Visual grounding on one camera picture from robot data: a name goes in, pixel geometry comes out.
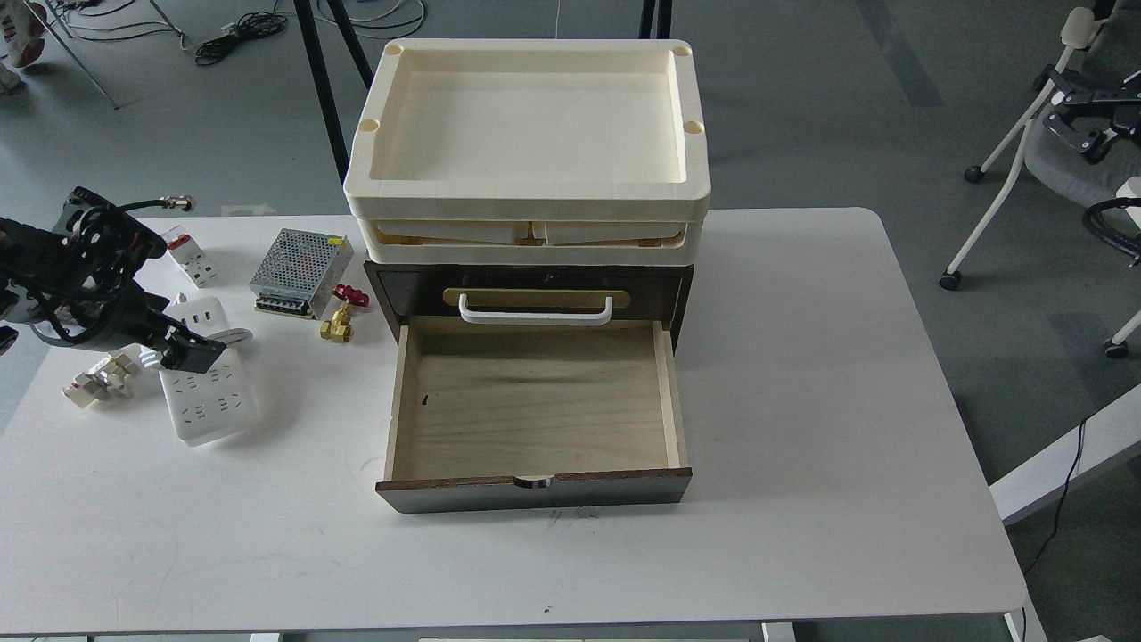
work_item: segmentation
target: wooden drawer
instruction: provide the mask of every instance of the wooden drawer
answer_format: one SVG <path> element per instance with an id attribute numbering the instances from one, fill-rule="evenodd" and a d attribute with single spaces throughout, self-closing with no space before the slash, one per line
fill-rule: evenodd
<path id="1" fill-rule="evenodd" d="M 593 303 L 574 302 L 574 292 L 613 292 L 616 320 L 661 320 L 673 346 L 681 334 L 693 266 L 518 266 L 518 265 L 403 265 L 365 261 L 365 273 L 377 292 L 393 335 L 415 316 L 459 316 L 455 295 L 472 292 L 486 298 L 493 291 L 505 298 L 495 307 L 532 309 L 535 301 L 519 292 L 548 292 L 542 306 L 583 311 Z M 586 308 L 576 307 L 586 304 Z"/>
<path id="2" fill-rule="evenodd" d="M 689 483 L 659 319 L 400 327 L 385 479 L 402 513 L 678 502 Z"/>

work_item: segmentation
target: chair wheel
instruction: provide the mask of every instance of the chair wheel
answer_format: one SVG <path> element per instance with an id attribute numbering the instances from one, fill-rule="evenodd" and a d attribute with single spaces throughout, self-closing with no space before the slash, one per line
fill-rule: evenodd
<path id="1" fill-rule="evenodd" d="M 963 172 L 963 180 L 966 180 L 968 182 L 978 182 L 979 180 L 982 180 L 982 177 L 986 174 L 987 172 L 982 171 L 982 168 L 979 165 L 969 166 L 966 168 L 966 171 Z"/>
<path id="2" fill-rule="evenodd" d="M 1110 359 L 1120 359 L 1130 353 L 1130 344 L 1127 342 L 1115 344 L 1114 340 L 1109 340 L 1101 344 L 1101 350 Z"/>
<path id="3" fill-rule="evenodd" d="M 962 279 L 963 273 L 958 269 L 952 273 L 944 271 L 942 276 L 939 276 L 939 286 L 953 292 L 958 289 L 958 282 Z"/>

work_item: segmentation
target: drawer front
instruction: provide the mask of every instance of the drawer front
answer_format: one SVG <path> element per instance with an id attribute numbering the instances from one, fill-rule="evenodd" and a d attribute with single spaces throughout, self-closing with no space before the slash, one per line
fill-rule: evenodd
<path id="1" fill-rule="evenodd" d="M 377 482 L 377 493 L 405 514 L 675 504 L 681 501 L 691 478 L 690 469 L 659 469 L 567 473 L 544 479 L 391 481 Z"/>
<path id="2" fill-rule="evenodd" d="M 694 268 L 391 265 L 370 260 L 365 261 L 365 273 L 394 338 L 399 336 L 400 326 L 406 326 L 412 316 L 459 316 L 458 292 L 479 291 L 486 295 L 493 290 L 548 290 L 552 296 L 575 291 L 613 293 L 614 319 L 661 320 L 677 346 Z"/>

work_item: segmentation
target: white socket outlet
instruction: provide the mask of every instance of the white socket outlet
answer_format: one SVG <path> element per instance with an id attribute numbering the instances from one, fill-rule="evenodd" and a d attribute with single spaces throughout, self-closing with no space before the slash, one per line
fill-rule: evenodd
<path id="1" fill-rule="evenodd" d="M 202 336 L 228 331 L 221 302 L 215 296 L 176 302 L 164 310 Z M 234 348 L 226 349 L 202 375 L 160 371 L 170 422 L 186 446 L 201 446 L 254 425 L 258 408 L 245 382 L 242 360 Z"/>

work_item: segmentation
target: black pole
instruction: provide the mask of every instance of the black pole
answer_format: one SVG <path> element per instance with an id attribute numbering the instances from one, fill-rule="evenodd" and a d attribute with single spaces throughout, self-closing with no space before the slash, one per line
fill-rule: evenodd
<path id="1" fill-rule="evenodd" d="M 657 36 L 670 36 L 670 22 L 673 19 L 673 0 L 662 0 L 657 7 Z"/>
<path id="2" fill-rule="evenodd" d="M 329 10 L 333 13 L 337 27 L 341 30 L 341 38 L 345 39 L 345 46 L 348 47 L 349 55 L 353 56 L 353 62 L 361 74 L 361 80 L 364 81 L 364 88 L 367 89 L 372 86 L 372 67 L 369 66 L 369 58 L 364 56 L 364 49 L 361 48 L 361 39 L 357 38 L 356 31 L 353 29 L 353 21 L 345 11 L 345 3 L 341 0 L 329 0 Z"/>
<path id="3" fill-rule="evenodd" d="M 657 0 L 642 0 L 642 22 L 638 27 L 638 38 L 646 40 L 649 38 L 649 30 L 654 25 L 654 5 Z"/>
<path id="4" fill-rule="evenodd" d="M 345 182 L 345 174 L 349 171 L 349 153 L 345 148 L 341 120 L 337 115 L 333 88 L 329 84 L 329 70 L 325 68 L 325 56 L 321 51 L 321 38 L 317 36 L 317 23 L 313 19 L 313 7 L 309 5 L 309 0 L 293 0 L 293 10 L 297 11 L 297 23 L 301 27 L 305 54 L 309 57 L 313 87 L 317 90 L 321 115 L 325 119 L 325 132 L 329 135 L 329 146 L 333 149 L 337 174 L 340 176 L 341 182 Z"/>

